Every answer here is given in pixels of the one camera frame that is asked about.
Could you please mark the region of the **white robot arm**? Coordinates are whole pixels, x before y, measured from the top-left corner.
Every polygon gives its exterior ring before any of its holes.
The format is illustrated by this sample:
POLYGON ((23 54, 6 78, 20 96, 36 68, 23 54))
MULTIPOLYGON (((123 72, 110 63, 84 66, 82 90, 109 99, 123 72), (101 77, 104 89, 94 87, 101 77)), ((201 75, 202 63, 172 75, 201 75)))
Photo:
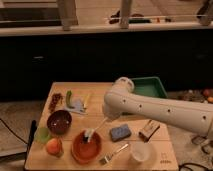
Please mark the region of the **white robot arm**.
POLYGON ((104 94, 103 114, 116 120, 122 113, 142 115, 213 140, 213 104, 141 96, 135 85, 120 77, 104 94))

